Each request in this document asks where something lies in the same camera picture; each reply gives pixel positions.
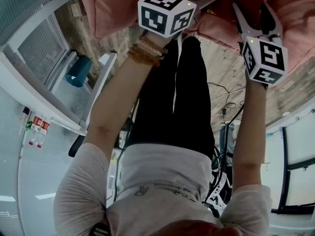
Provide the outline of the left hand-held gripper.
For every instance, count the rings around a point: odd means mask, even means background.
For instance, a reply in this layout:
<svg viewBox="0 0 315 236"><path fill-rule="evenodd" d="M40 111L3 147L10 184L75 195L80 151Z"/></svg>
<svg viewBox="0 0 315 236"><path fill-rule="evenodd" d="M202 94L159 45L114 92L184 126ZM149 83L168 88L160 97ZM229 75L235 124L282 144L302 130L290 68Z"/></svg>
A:
<svg viewBox="0 0 315 236"><path fill-rule="evenodd" d="M139 0L139 26L169 38L190 26L196 8L202 11L217 0Z"/></svg>

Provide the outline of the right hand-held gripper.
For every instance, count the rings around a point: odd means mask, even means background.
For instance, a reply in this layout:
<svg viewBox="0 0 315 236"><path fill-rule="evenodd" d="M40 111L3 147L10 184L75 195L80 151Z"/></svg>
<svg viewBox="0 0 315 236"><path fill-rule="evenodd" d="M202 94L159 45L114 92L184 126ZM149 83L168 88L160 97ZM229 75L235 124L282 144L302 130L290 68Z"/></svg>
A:
<svg viewBox="0 0 315 236"><path fill-rule="evenodd" d="M258 36L246 21L237 3L232 4L238 31L243 40L242 56L249 79L266 85L278 85L288 73L288 50L282 45L283 27L268 3L261 5L261 30Z"/></svg>

